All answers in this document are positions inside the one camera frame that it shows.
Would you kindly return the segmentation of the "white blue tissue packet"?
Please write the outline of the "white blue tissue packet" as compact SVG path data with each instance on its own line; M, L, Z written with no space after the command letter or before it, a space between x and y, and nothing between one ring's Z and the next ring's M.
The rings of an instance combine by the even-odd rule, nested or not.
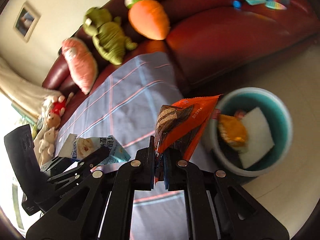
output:
M108 137L81 138L76 134L70 134L58 156L82 160L102 147L106 147L110 153L100 165L122 163L131 159L131 156L112 135Z

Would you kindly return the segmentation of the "white paper napkin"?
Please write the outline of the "white paper napkin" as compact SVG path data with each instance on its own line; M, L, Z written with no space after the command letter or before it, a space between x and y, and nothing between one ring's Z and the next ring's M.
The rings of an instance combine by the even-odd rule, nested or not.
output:
M259 107L247 113L241 122L248 132L248 144L246 152L239 152L239 158L242 167L247 169L269 152L274 141L268 122Z

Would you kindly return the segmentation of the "orange Ovaltine wrapper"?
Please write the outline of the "orange Ovaltine wrapper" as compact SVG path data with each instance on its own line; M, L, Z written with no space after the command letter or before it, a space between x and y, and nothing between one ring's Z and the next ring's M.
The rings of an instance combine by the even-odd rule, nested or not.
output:
M189 161L212 116L219 96L181 99L162 105L155 128L155 182L164 180L163 154L173 148L179 158Z

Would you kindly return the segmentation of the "clear orange snack bag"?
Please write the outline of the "clear orange snack bag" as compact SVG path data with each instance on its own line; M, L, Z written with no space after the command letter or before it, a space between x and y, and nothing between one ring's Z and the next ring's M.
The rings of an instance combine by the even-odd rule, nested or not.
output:
M241 153L247 151L248 132L238 118L220 114L217 127L221 138L232 149Z

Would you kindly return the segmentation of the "teal trash bin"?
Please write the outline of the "teal trash bin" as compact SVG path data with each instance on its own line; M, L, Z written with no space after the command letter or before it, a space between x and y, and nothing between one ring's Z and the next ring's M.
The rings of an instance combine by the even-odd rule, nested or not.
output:
M280 98L247 87L219 100L202 143L217 166L237 176L258 177L283 161L292 139L291 115Z

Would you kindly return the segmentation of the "beige rabbit plush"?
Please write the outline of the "beige rabbit plush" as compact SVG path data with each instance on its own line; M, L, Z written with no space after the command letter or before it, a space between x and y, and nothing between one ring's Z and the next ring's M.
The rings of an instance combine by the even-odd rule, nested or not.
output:
M39 167L52 160L55 153L55 141L58 131L52 127L45 131L41 129L34 140L34 152Z

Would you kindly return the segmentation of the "brown bear plush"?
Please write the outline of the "brown bear plush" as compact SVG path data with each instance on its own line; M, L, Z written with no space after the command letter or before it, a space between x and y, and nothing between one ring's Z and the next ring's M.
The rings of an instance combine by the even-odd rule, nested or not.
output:
M48 129L55 128L58 129L61 123L61 118L56 113L49 113L46 118L46 126Z

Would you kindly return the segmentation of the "plaid grey tablecloth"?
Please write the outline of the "plaid grey tablecloth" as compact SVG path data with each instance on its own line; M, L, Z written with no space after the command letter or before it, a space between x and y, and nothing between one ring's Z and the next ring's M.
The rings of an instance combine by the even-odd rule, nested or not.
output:
M60 128L56 150L70 134L82 138L112 135L126 152L149 145L159 110L182 98L166 53L134 57L105 81ZM151 191L136 191L131 239L187 239L187 216L182 191L169 192L159 182Z

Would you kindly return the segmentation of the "red plush toy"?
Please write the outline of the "red plush toy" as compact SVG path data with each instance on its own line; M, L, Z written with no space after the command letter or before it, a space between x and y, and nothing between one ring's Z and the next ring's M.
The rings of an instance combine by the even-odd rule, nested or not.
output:
M59 97L55 96L52 99L52 105L50 108L50 114L56 114L59 117L63 116L66 110L66 107L70 100L72 99L74 93L71 92L68 97L61 95Z

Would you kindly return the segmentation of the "cream curtain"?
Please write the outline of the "cream curtain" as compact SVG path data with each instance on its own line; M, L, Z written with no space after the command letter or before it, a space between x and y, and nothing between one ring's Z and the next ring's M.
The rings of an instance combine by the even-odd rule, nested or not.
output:
M1 92L35 120L48 112L53 97L58 98L62 95L57 90L43 88L20 77L3 58L1 58Z

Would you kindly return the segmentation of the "pink strawberry plush pillow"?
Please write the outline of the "pink strawberry plush pillow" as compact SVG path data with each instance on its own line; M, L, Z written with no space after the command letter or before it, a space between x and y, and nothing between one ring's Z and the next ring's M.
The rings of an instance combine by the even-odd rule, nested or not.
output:
M62 54L74 83L87 95L98 76L98 65L87 46L80 39L70 37L62 42Z

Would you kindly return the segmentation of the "green dinosaur plush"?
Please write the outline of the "green dinosaur plush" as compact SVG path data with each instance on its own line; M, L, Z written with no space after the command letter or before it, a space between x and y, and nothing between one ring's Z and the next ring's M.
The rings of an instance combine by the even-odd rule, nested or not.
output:
M127 50L135 50L137 44L126 36L121 18L113 18L106 8L92 7L84 15L84 32L92 37L100 56L116 66L121 65Z

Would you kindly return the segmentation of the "orange carrot plush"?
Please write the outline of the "orange carrot plush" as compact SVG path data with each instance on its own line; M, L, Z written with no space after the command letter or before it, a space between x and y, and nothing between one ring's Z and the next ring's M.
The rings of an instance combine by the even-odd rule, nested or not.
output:
M164 40L170 31L170 22L163 6L156 0L125 0L128 19L136 32L151 39Z

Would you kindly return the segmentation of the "dark red leather sofa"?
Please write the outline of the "dark red leather sofa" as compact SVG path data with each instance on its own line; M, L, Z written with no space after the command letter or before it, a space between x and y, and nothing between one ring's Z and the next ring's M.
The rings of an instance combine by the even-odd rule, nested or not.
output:
M240 0L157 1L170 20L170 33L163 41L150 40L131 27L124 0L110 0L105 8L121 18L125 34L138 44L125 61L140 54L167 53L182 93L319 37L319 19L308 0L291 0L285 10L246 2L233 7Z

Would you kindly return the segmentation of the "small blue ball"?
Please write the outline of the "small blue ball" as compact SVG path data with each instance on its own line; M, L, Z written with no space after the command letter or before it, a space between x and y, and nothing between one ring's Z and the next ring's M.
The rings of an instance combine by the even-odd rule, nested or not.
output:
M234 1L232 2L232 5L233 5L233 7L234 7L235 9L237 9L237 10L240 10L241 7L242 7L242 3L241 3L239 0L234 0Z

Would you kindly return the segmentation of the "framed wall picture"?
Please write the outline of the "framed wall picture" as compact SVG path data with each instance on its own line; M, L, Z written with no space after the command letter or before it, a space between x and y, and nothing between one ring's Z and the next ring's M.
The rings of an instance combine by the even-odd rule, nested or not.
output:
M39 22L41 14L28 2L24 2L14 23L14 31L27 43Z

